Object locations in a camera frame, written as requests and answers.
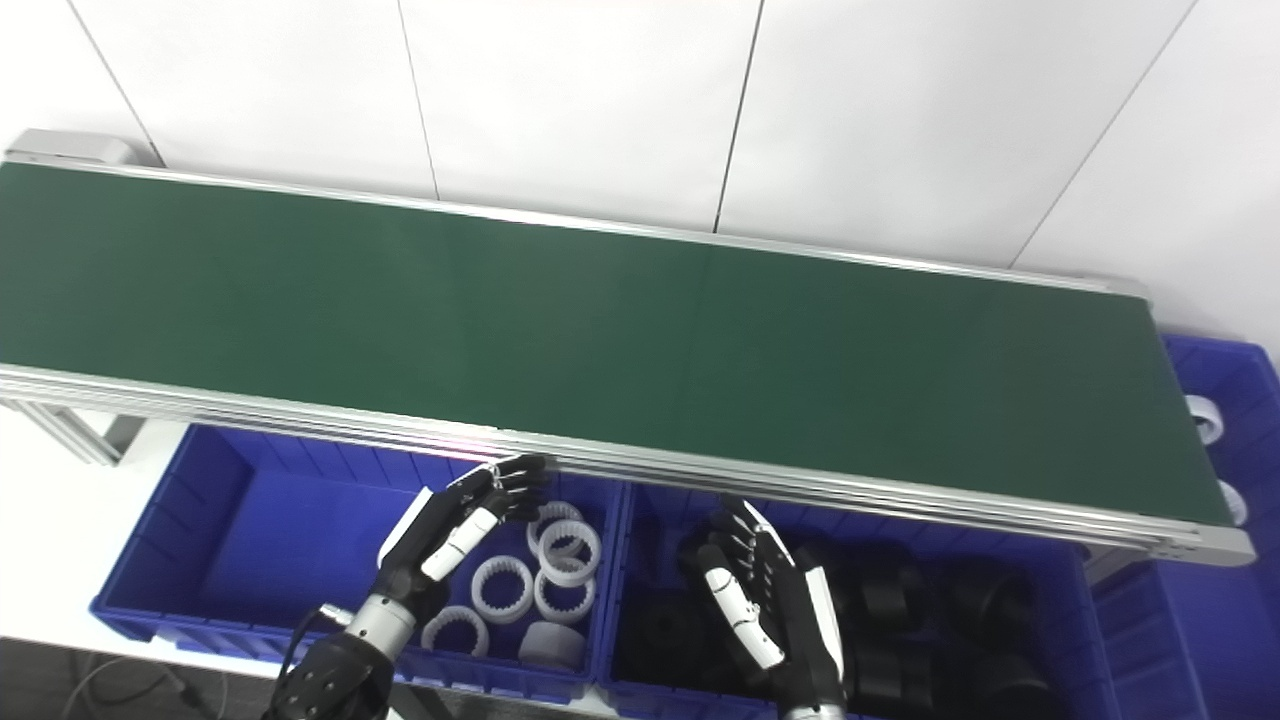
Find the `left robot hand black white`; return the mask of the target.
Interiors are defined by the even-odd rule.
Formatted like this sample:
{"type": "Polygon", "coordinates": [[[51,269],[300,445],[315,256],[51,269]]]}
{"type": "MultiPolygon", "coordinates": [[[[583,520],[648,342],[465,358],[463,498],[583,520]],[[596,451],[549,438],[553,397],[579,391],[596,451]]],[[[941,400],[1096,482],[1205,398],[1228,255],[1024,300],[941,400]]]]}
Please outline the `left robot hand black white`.
{"type": "Polygon", "coordinates": [[[447,600],[452,573],[481,541],[503,523],[538,519],[550,483],[548,464],[545,455],[516,455],[420,492],[384,542],[370,594],[425,623],[447,600]]]}

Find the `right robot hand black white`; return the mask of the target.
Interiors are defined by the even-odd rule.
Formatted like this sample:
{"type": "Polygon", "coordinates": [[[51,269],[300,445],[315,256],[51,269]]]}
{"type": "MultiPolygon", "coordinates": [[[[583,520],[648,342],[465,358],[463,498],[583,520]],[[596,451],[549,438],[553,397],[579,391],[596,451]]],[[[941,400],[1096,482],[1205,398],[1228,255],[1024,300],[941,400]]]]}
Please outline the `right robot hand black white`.
{"type": "Polygon", "coordinates": [[[692,585],[730,646],[767,678],[781,719],[844,719],[845,652],[824,568],[795,556],[744,497],[719,495],[692,548],[692,585]]]}

